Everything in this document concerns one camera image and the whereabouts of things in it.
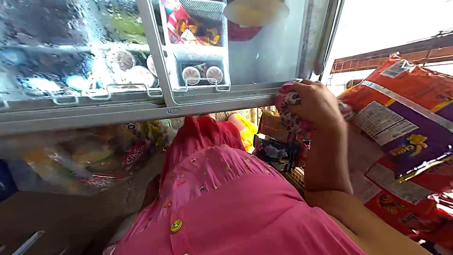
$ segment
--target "sky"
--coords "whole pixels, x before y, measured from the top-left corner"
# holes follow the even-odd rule
[[[335,59],[406,44],[446,29],[453,29],[453,0],[345,0],[322,82],[329,84]],[[330,82],[365,78],[371,71],[335,74]]]

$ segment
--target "haier logo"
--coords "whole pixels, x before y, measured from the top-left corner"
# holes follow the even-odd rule
[[[178,114],[180,112],[181,112],[181,109],[178,109],[178,108],[169,109],[167,111],[167,113],[170,114],[170,115],[176,115],[176,114]]]

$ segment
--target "chest freezer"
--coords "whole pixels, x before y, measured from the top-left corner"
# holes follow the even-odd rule
[[[4,0],[0,135],[273,104],[323,72],[341,0],[282,0],[287,17],[232,23],[216,0]]]

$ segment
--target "woman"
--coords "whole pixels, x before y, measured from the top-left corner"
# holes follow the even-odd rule
[[[347,125],[319,82],[291,90],[289,111],[316,135],[304,199],[272,167],[248,154],[237,127],[187,117],[170,146],[159,196],[113,254],[429,254],[352,196]]]

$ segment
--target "yellow button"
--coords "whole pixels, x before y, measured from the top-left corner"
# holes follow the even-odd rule
[[[170,232],[176,233],[181,228],[182,225],[183,225],[182,220],[176,220],[175,222],[173,222],[172,225],[170,225]]]

